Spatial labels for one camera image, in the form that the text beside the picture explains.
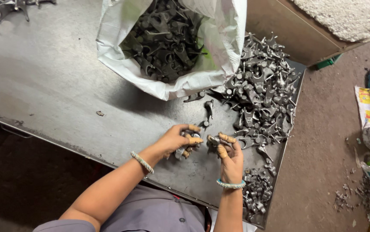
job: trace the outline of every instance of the concrete floor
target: concrete floor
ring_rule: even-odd
[[[344,54],[333,66],[309,70],[271,204],[267,232],[366,231],[362,207],[337,213],[335,193],[344,172],[355,168],[358,108],[353,87],[364,86],[370,43]],[[107,167],[38,139],[0,130],[0,231],[28,232],[58,218]],[[350,179],[360,180],[357,170]]]

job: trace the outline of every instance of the bracelet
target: bracelet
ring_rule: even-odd
[[[154,174],[154,169],[145,161],[143,160],[138,154],[136,154],[134,151],[131,151],[131,156],[134,157],[138,162],[140,162],[148,172],[151,174]]]
[[[227,189],[242,189],[245,187],[245,181],[242,181],[240,184],[228,184],[228,183],[222,182],[221,178],[219,178],[218,180],[216,180],[216,182],[220,186],[227,188]]]

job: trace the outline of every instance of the debris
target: debris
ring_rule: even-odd
[[[361,168],[360,159],[358,158],[358,152],[357,148],[354,147],[354,153],[355,153],[355,163],[357,164],[357,168]]]

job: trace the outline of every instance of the dark metal part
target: dark metal part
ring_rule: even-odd
[[[188,100],[185,100],[184,102],[192,102],[195,100],[199,100],[201,98],[205,97],[205,91],[194,93],[190,96],[188,96]]]

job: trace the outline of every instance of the taped finger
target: taped finger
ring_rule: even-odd
[[[221,157],[221,159],[223,159],[223,158],[225,158],[225,157],[228,156],[228,152],[225,149],[224,145],[219,144],[216,150],[218,152],[219,157]]]
[[[193,130],[193,131],[201,131],[201,129],[198,127],[198,126],[195,126],[193,124],[189,124],[189,130]]]
[[[235,142],[237,141],[237,139],[235,139],[235,138],[233,138],[233,137],[231,137],[231,136],[228,136],[228,135],[226,135],[226,134],[222,134],[222,132],[219,132],[219,133],[218,133],[218,136],[219,136],[219,138],[221,138],[222,140],[225,140],[225,141],[227,141],[227,142],[229,142],[229,143],[235,143]]]
[[[191,144],[191,145],[203,143],[203,139],[201,139],[201,138],[191,137],[191,138],[188,138],[188,139],[189,139],[189,144]]]

